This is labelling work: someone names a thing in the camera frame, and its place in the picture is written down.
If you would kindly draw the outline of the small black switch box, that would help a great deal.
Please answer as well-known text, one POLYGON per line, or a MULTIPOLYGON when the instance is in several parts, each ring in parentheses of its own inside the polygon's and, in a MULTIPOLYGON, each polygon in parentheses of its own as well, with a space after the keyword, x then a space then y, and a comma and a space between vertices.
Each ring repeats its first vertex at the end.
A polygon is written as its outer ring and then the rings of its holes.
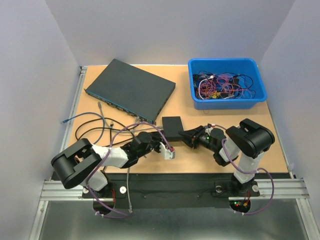
POLYGON ((179 132, 183 132, 183 124, 180 116, 162 117, 163 134, 168 142, 177 142, 183 139, 179 132))

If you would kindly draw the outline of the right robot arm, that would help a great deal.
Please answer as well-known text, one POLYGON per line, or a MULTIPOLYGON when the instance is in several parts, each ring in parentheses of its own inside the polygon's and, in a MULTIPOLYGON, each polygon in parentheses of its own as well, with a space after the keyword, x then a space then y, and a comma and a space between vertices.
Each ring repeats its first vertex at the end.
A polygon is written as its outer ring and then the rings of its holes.
POLYGON ((188 147, 195 149, 201 145, 212 151, 218 165, 231 164, 235 168, 229 182, 235 195, 249 190, 262 157, 275 143, 275 136, 268 128, 248 118, 238 126, 225 128, 209 123, 178 134, 188 147))

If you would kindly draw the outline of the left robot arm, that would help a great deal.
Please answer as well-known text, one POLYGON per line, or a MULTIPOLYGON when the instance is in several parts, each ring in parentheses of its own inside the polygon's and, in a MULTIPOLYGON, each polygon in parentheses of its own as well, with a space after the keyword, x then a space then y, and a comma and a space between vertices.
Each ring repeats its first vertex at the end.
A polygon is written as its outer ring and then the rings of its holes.
POLYGON ((92 189, 101 198, 113 191, 107 174, 101 170, 94 172, 103 159, 103 166, 128 169, 151 152, 161 154, 166 160, 173 156, 172 149, 158 132, 140 132, 120 147, 98 146, 84 138, 56 155, 51 166, 65 189, 80 185, 92 189))

